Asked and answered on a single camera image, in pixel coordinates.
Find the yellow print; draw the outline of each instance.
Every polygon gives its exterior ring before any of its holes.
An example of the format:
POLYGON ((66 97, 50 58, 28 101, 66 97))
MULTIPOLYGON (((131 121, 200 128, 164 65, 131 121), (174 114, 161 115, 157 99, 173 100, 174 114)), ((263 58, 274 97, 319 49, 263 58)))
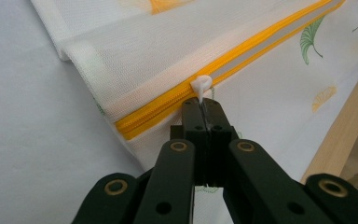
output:
POLYGON ((319 107, 328 101, 334 94, 336 94, 337 88, 335 86, 331 86, 324 91, 321 91, 316 95, 312 104, 312 112, 315 113, 318 111, 319 107))

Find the white table surface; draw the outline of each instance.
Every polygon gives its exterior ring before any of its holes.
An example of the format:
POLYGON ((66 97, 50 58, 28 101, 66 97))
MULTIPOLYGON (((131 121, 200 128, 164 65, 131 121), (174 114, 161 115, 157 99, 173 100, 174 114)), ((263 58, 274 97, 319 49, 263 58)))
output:
MULTIPOLYGON (((347 95, 358 80, 354 72, 347 95)), ((333 100, 329 116, 344 103, 333 100)), ((313 137, 309 147, 317 148, 323 136, 313 137)), ((58 58, 31 2, 0 0, 0 224, 70 223, 100 178, 141 172, 74 65, 58 58)))

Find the white mesh fabric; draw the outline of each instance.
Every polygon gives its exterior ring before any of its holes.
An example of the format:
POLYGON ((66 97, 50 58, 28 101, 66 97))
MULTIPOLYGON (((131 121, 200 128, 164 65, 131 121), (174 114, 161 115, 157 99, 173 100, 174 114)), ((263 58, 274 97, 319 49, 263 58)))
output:
POLYGON ((33 0, 61 57, 68 59, 69 56, 74 61, 111 121, 121 119, 191 76, 242 42, 244 34, 253 34, 260 29, 257 25, 244 27, 248 21, 284 8, 287 15, 280 15, 280 20, 310 5, 310 1, 306 0, 194 0, 152 15, 150 2, 33 0), (240 35, 231 37, 230 45, 222 43, 225 46, 223 49, 205 48, 216 39, 217 42, 225 42, 225 38, 218 37, 238 28, 242 31, 236 31, 240 35), (191 64, 183 62, 200 49, 202 55, 192 58, 191 64), (177 64, 175 69, 167 72, 177 64), (127 94, 161 74, 172 82, 154 81, 154 94, 140 104, 136 103, 136 99, 127 97, 127 94), (115 108, 113 111, 117 100, 123 99, 135 106, 115 108))

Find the yellow zipper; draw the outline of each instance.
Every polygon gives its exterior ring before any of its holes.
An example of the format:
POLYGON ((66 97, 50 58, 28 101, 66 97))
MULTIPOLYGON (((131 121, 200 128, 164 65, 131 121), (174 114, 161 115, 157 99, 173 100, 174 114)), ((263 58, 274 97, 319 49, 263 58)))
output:
MULTIPOLYGON (((196 77, 201 75, 210 75, 226 63, 231 62, 233 59, 237 58, 238 56, 242 55, 244 52, 256 47, 273 34, 281 30, 283 27, 288 26, 289 24, 297 21, 304 16, 310 14, 312 11, 323 7, 333 0, 321 0, 318 3, 315 3, 309 7, 306 7, 297 13, 278 21, 277 23, 271 25, 266 30, 252 36, 251 38, 247 39, 246 41, 242 42, 236 48, 230 50, 225 55, 217 58, 215 61, 209 63, 202 69, 200 69, 196 74, 192 75, 191 77, 187 78, 185 81, 180 83, 179 85, 175 86, 174 88, 170 89, 169 91, 164 92, 156 99, 152 100, 147 105, 142 106, 141 108, 135 110, 128 116, 123 119, 118 120, 115 125, 117 130, 124 136, 125 139, 131 140, 132 138, 136 137, 140 133, 150 129, 151 127, 155 126, 163 119, 167 118, 172 112, 176 111, 180 108, 182 102, 188 98, 196 96, 196 93, 192 91, 190 86, 190 82, 194 80, 196 77)), ((221 81, 225 80, 226 78, 230 77, 231 75, 238 72, 247 64, 251 63, 267 51, 275 48, 277 45, 282 43, 284 40, 288 39, 289 37, 293 36, 294 34, 298 33, 302 29, 304 29, 309 24, 313 23, 314 21, 318 20, 325 14, 337 9, 340 7, 345 0, 341 0, 337 5, 327 9, 324 13, 319 15, 312 21, 307 22, 306 24, 298 27, 291 33, 283 36, 279 40, 275 41, 274 43, 270 44, 269 46, 265 47, 264 49, 258 51, 256 54, 252 55, 247 60, 243 61, 240 64, 237 64, 229 71, 225 72, 224 74, 216 77, 213 80, 213 86, 220 83, 221 81)))

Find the white fabric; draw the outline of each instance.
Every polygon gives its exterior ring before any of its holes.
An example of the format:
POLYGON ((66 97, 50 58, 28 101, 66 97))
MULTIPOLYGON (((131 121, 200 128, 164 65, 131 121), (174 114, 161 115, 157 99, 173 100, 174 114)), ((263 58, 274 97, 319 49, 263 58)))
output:
POLYGON ((106 117, 116 121, 317 0, 195 0, 153 16, 122 1, 32 2, 60 56, 71 58, 106 117), (150 81, 147 91, 137 91, 150 81))
MULTIPOLYGON (((196 0, 150 16, 144 7, 119 1, 33 0, 60 56, 74 62, 109 122, 177 85, 244 36, 266 28, 265 21, 310 5, 266 0, 232 1, 223 7, 220 2, 196 0), (153 88, 139 91, 143 86, 153 88)), ((310 48, 310 63, 305 64, 299 33, 206 92, 223 105, 244 138, 260 143, 294 179, 301 177, 317 149, 297 147, 301 134, 318 117, 312 113, 315 97, 329 87, 339 95, 339 84, 358 63, 358 31, 352 31, 357 24, 358 1, 347 1, 319 27, 314 47, 322 58, 310 48)), ((324 128, 333 120, 329 118, 324 128)), ((169 126, 177 123, 179 111, 125 144, 150 168, 169 138, 169 126)), ((304 143, 314 144, 305 140, 301 146, 304 143)), ((196 223, 230 222, 220 193, 196 195, 196 223)))

